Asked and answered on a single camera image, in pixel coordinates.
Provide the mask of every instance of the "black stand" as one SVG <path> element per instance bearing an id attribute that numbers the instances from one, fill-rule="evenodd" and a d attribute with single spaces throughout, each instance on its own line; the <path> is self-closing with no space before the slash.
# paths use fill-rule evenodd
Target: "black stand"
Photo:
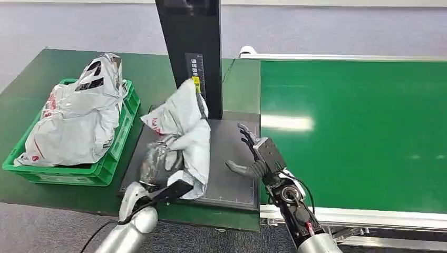
<path id="1" fill-rule="evenodd" d="M 156 0 L 172 72 L 192 78 L 210 119 L 222 118 L 220 0 Z"/>

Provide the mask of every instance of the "robotic arm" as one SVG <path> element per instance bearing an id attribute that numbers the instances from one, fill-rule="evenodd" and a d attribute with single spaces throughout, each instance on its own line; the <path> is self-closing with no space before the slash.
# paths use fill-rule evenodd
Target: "robotic arm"
<path id="1" fill-rule="evenodd" d="M 232 161 L 227 161 L 226 165 L 240 175 L 262 179 L 271 201 L 280 209 L 286 221 L 297 252 L 342 253 L 304 203 L 306 193 L 302 183 L 287 171 L 286 162 L 272 140 L 256 138 L 242 124 L 238 124 L 238 127 L 245 136 L 242 141 L 251 150 L 255 162 L 249 167 Z M 153 206 L 160 201 L 171 202 L 180 198 L 191 189 L 192 186 L 182 180 L 151 193 L 138 182 L 130 184 L 121 203 L 118 225 L 101 243 L 96 253 L 137 252 L 146 236 L 157 225 L 157 211 Z"/>
<path id="2" fill-rule="evenodd" d="M 241 140 L 247 144 L 255 162 L 249 167 L 232 161 L 227 161 L 226 165 L 240 175 L 262 179 L 271 201 L 279 208 L 286 221 L 297 252 L 342 253 L 304 203 L 306 193 L 302 183 L 287 171 L 286 162 L 273 141 L 270 138 L 256 138 L 242 124 L 238 124 L 238 128 L 245 136 Z"/>

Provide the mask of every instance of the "table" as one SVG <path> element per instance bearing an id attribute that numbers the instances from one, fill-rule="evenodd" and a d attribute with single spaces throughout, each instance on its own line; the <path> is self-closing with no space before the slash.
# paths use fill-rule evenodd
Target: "table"
<path id="1" fill-rule="evenodd" d="M 261 60 L 261 135 L 309 185 L 323 224 L 447 231 L 446 59 L 242 58 Z M 261 217 L 281 220 L 274 210 Z"/>
<path id="2" fill-rule="evenodd" d="M 0 94 L 0 121 L 4 123 L 0 132 L 1 161 L 30 126 L 52 87 L 64 78 L 78 78 L 83 68 L 100 54 L 44 49 Z M 124 78 L 133 82 L 141 99 L 140 115 L 175 91 L 168 56 L 117 54 L 122 57 Z M 222 61 L 223 73 L 231 61 Z M 259 65 L 258 61 L 235 61 L 223 84 L 224 110 L 259 113 Z M 114 179 L 108 187 L 34 184 L 0 170 L 0 202 L 116 216 L 121 202 L 116 193 L 143 126 L 139 117 L 133 124 Z M 260 229 L 257 212 L 175 203 L 159 205 L 158 211 L 160 220 L 238 230 Z"/>

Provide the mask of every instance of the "green crate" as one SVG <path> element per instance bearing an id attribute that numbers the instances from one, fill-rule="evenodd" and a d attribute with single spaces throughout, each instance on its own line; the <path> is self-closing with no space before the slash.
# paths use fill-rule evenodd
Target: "green crate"
<path id="1" fill-rule="evenodd" d="M 60 84 L 74 83 L 76 79 L 63 79 Z M 14 166 L 14 159 L 25 152 L 25 142 L 33 126 L 39 121 L 40 113 L 34 119 L 31 126 L 26 130 L 13 151 L 3 163 L 3 169 L 16 173 L 29 182 L 33 183 L 53 183 L 71 184 L 77 186 L 108 186 L 115 174 L 116 167 L 120 160 L 124 144 L 132 128 L 133 120 L 140 106 L 140 98 L 137 96 L 132 82 L 127 80 L 126 87 L 129 90 L 124 99 L 120 114 L 120 125 L 115 130 L 115 138 L 107 153 L 94 164 L 79 164 L 76 166 L 60 167 L 35 167 L 35 166 Z"/>

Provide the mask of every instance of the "plastic bag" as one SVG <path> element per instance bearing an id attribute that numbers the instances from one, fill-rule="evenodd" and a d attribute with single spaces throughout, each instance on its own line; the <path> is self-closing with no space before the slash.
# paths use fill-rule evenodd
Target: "plastic bag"
<path id="1" fill-rule="evenodd" d="M 105 53 L 76 82 L 56 85 L 14 165 L 71 166 L 102 158 L 127 95 L 121 69 L 121 58 Z"/>
<path id="2" fill-rule="evenodd" d="M 210 127 L 207 117 L 208 108 L 200 93 L 196 93 L 191 79 L 184 81 L 163 105 L 141 117 L 161 138 L 148 146 L 140 181 L 169 186 L 182 179 L 193 185 L 183 199 L 202 196 L 209 175 Z"/>

